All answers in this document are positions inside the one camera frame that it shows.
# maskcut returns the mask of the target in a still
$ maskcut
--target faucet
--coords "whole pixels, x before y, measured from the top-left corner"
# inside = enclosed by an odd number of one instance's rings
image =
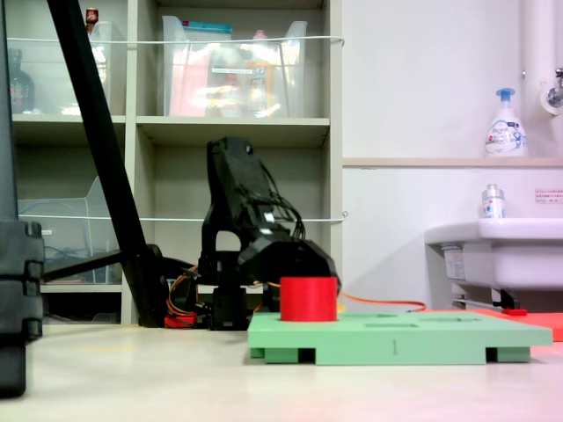
[[[547,93],[547,102],[551,107],[563,106],[563,68],[555,69],[555,77],[557,77],[557,88],[551,88]]]

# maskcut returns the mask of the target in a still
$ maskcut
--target green tray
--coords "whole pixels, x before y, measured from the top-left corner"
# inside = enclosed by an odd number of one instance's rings
[[[529,362],[552,331],[472,312],[339,314],[335,323],[285,323],[256,313],[251,358],[317,365],[454,365]]]

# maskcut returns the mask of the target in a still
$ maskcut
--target floor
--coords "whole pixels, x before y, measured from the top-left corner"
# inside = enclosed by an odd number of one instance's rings
[[[2,422],[563,420],[563,343],[530,364],[264,366],[244,332],[45,328]]]

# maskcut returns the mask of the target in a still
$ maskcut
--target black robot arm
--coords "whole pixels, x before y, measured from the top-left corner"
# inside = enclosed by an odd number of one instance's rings
[[[245,328],[240,286],[261,282],[263,304],[276,311],[278,291],[268,282],[278,284],[284,276],[337,276],[332,258],[304,239],[301,217],[277,192],[249,139],[226,137],[208,144],[208,181],[211,206],[201,229],[199,282],[218,286],[212,328]],[[295,221],[293,234],[280,218]],[[240,251],[217,251],[219,231],[234,233]]]

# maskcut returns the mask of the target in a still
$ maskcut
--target red cup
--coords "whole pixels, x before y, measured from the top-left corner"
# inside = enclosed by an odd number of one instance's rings
[[[336,277],[281,277],[281,320],[293,323],[336,321]]]

